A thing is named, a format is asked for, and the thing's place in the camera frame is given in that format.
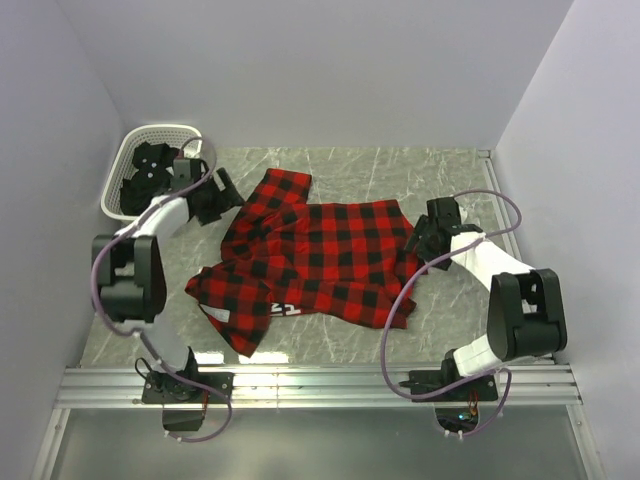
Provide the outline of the red black plaid shirt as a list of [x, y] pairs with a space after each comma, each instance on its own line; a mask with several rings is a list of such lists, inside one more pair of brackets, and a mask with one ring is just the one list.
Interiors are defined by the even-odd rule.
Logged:
[[238, 354], [250, 357], [274, 317], [321, 313], [381, 329], [407, 326], [400, 301], [422, 266], [405, 246], [413, 227], [397, 200], [311, 204], [312, 177], [270, 168], [220, 245], [221, 260], [185, 291]]

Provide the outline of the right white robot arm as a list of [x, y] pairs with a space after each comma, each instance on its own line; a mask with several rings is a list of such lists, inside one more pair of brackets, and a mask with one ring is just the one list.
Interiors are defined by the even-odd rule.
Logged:
[[440, 385], [449, 398], [465, 398], [474, 390], [477, 374], [565, 349], [561, 285], [553, 270], [521, 262], [479, 227], [451, 214], [421, 216], [406, 249], [440, 270], [457, 264], [489, 292], [486, 332], [453, 350], [441, 366]]

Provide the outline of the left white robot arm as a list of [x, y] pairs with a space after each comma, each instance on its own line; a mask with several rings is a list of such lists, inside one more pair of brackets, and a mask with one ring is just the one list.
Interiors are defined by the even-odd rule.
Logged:
[[104, 325], [122, 338], [138, 339], [152, 359], [152, 387], [166, 384], [179, 402], [195, 399], [204, 386], [191, 347], [163, 318], [167, 284], [161, 244], [196, 219], [207, 225], [244, 199], [223, 168], [203, 171], [205, 163], [182, 173], [165, 194], [154, 197], [141, 215], [92, 243], [91, 300]]

